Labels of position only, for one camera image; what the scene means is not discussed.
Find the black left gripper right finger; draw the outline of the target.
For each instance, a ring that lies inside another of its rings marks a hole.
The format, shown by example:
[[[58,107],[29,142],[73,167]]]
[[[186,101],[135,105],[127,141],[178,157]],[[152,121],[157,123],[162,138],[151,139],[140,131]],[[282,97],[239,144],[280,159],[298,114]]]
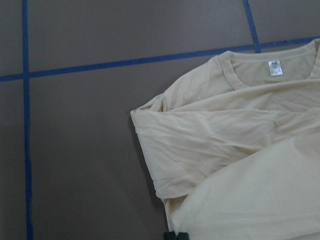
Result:
[[[177,240],[190,240],[190,236],[187,232],[179,232],[177,235]]]

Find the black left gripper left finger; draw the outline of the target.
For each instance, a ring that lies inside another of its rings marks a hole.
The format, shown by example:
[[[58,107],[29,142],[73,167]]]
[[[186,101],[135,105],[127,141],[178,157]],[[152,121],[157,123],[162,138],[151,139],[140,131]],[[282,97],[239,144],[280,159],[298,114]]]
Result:
[[[164,240],[176,240],[177,239],[177,235],[174,231],[170,231],[170,232],[165,232],[163,234],[163,239]]]

